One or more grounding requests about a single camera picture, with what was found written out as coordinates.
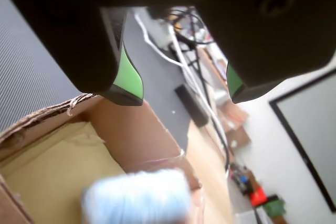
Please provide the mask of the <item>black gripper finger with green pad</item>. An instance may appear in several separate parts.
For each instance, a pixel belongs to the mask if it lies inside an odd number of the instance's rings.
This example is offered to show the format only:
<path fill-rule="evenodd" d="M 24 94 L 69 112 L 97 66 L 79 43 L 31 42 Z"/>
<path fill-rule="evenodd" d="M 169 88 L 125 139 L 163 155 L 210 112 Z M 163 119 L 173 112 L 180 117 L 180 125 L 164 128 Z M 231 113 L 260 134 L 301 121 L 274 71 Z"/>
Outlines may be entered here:
<path fill-rule="evenodd" d="M 335 0 L 194 0 L 228 59 L 234 103 L 327 65 L 335 52 Z"/>
<path fill-rule="evenodd" d="M 12 0 L 55 62 L 83 93 L 141 106 L 143 82 L 123 42 L 125 8 L 100 0 Z"/>

